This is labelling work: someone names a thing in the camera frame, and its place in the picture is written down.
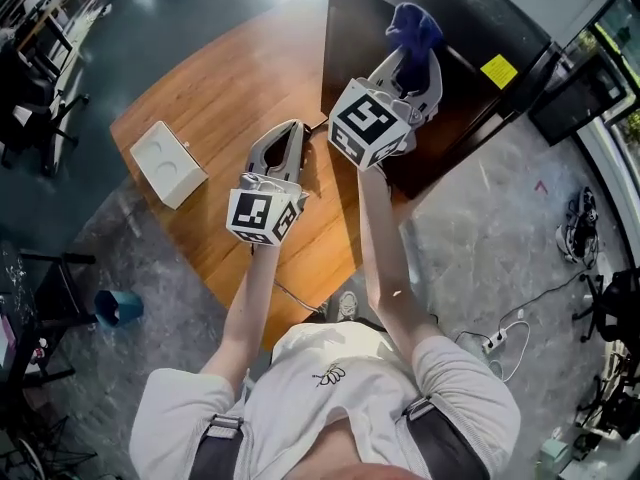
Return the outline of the blue cleaning cloth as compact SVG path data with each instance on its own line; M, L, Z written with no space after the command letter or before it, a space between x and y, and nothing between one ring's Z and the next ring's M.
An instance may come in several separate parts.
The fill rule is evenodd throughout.
M385 35L393 49L403 51L394 74L401 95L423 93L430 85L429 52L443 40L439 25L420 6L404 2L396 6Z

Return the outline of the person's left forearm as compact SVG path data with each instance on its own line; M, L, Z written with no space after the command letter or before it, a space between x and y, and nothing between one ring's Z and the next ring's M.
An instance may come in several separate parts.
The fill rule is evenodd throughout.
M229 308L220 346L201 370L224 378L237 392L264 335L280 249L258 245Z

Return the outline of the white cardboard box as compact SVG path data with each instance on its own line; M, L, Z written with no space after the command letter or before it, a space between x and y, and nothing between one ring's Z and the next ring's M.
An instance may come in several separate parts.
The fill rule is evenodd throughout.
M130 153L161 202L177 210L208 175L163 122L154 123Z

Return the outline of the small teal box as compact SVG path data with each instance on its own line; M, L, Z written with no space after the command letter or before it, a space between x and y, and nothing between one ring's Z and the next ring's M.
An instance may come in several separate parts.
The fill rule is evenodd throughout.
M549 438L544 441L539 455L539 469L548 474L558 475L571 462L571 451L567 443Z

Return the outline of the black office chair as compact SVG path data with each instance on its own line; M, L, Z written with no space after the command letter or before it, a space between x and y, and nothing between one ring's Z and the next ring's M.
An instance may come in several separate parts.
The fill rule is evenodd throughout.
M61 129L64 118L90 97L80 94L70 101L48 79L40 77L15 46L0 46L0 165L9 169L9 155L21 155L34 148L40 155L40 170L47 177L56 174L60 139L77 146L79 139Z

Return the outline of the black glass-door cabinet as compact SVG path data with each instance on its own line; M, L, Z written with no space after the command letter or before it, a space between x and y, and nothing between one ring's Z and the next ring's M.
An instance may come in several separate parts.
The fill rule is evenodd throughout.
M542 95L529 119L550 146L577 133L621 102L626 89L600 53L592 55L559 86Z

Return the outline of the person's right forearm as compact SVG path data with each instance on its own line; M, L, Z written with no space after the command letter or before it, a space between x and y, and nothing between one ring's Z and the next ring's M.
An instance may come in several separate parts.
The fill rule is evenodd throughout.
M402 357L411 362L416 347L441 331L411 288L407 255L384 174L371 168L360 171L357 178L368 303Z

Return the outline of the person's right shoe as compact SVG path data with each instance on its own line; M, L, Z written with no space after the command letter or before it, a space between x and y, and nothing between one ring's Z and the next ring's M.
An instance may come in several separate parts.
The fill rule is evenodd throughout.
M344 291L338 300L337 321L354 321L358 313L358 299L354 292Z

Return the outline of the black metal side table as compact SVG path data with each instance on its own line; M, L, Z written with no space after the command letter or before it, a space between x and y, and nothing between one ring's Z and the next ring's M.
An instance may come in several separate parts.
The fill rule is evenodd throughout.
M97 322L80 297L70 267L92 255L46 255L0 242L0 390L41 387L71 377L71 366L47 371L67 330Z

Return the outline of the black swivel chair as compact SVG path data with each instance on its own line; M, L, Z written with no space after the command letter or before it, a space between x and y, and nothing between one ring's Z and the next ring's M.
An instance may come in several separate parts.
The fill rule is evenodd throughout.
M591 316L589 330L580 342L589 341L597 330L604 341L621 341L633 353L640 347L640 267L615 272L607 286L603 275L595 277L598 286L586 273L579 280L587 282L592 295L591 306L572 315L573 321Z

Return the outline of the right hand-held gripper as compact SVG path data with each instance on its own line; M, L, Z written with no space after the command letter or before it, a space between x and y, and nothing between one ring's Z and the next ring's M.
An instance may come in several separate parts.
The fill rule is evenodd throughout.
M414 70L407 99L390 94L400 91L396 74L402 61L403 51L394 50L368 80L350 80L330 113L330 144L361 171L415 149L416 131L438 112L443 83L436 54L429 52Z

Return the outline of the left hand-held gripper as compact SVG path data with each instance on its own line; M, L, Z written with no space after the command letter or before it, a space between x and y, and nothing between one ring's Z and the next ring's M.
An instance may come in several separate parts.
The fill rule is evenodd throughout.
M230 191L226 228L243 242L280 246L304 211L309 196L302 187L281 179L298 179L305 125L288 120L258 139L248 156L248 171Z

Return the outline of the teal waste bin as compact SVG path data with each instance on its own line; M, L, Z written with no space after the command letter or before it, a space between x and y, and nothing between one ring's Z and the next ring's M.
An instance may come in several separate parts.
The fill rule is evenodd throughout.
M140 318L144 303L133 292L100 290L94 297L95 315L98 322L109 328L120 328Z

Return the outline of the white t-shirt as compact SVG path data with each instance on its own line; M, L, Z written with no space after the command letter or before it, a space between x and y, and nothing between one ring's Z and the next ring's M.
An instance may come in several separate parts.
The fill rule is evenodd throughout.
M446 418L489 478L504 471L521 422L505 384L445 336L404 361L386 334L356 322L292 327L247 398L218 375L153 371L129 453L140 480L188 480L213 418L239 417L248 443L233 480L282 480L327 425L347 419L362 461L426 472L403 421L417 400Z

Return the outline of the large black monitor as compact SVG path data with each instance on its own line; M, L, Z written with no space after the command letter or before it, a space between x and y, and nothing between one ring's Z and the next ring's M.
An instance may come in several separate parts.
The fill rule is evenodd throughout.
M418 129L413 151L383 163L397 190L417 199L531 107L559 50L510 0L328 0L323 112L350 79L370 74L388 56L384 31L401 3L420 6L443 33L435 49L443 82L438 112Z

